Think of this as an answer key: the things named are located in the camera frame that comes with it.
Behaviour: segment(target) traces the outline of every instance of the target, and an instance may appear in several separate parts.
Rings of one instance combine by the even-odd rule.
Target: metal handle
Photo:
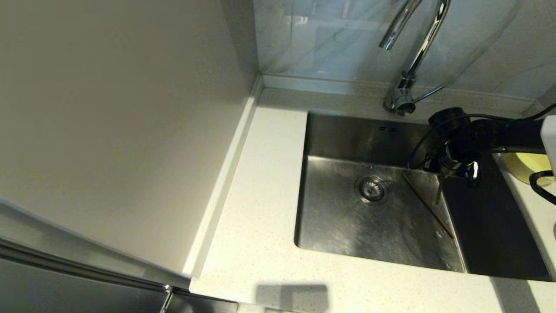
[[[446,86],[440,85],[440,86],[436,87],[435,89],[432,89],[431,91],[427,92],[426,94],[421,95],[421,96],[415,98],[415,99],[413,100],[413,103],[417,103],[417,102],[421,101],[422,99],[424,99],[424,98],[426,98],[426,97],[428,97],[428,96],[430,96],[430,95],[436,94],[436,93],[439,92],[440,90],[444,89],[444,87],[446,87]]]

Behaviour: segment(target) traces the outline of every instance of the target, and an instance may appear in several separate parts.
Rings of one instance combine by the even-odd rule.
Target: stainless steel sink
[[[426,125],[309,114],[296,245],[441,270],[551,280],[491,155],[483,160],[479,188],[446,179],[438,202],[437,176],[405,168],[427,130]]]

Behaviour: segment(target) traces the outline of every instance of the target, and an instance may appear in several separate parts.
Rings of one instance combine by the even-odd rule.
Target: white countertop
[[[303,312],[517,312],[534,311],[534,305],[541,312],[555,312],[556,283],[434,270],[295,246],[308,110],[424,123],[440,108],[420,106],[401,118],[385,112],[378,98],[265,89],[201,277],[192,279],[191,292]],[[485,106],[465,109],[517,116]],[[553,268],[556,209],[529,186],[505,176]]]

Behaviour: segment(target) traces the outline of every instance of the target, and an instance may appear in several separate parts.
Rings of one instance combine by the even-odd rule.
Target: faucet spout
[[[393,47],[396,39],[398,39],[400,33],[404,29],[405,24],[421,2],[422,0],[405,1],[390,24],[386,34],[384,34],[384,37],[379,44],[381,48],[390,50]],[[430,45],[433,43],[434,37],[436,36],[436,33],[438,33],[438,30],[446,17],[449,6],[450,0],[438,0],[438,5],[436,7],[436,11],[434,12],[435,15],[429,31],[423,38],[418,50],[414,55],[412,55],[409,66],[401,73],[400,81],[392,88],[391,92],[386,97],[384,108],[387,109],[387,111],[396,112],[399,115],[405,115],[410,114],[415,110],[416,101],[414,101],[411,96],[411,87],[417,78],[417,69],[425,58]]]

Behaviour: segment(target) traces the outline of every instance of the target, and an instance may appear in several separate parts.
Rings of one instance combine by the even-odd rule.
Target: drain strainer
[[[377,176],[363,176],[355,181],[355,194],[357,197],[373,206],[379,206],[388,200],[388,186]]]

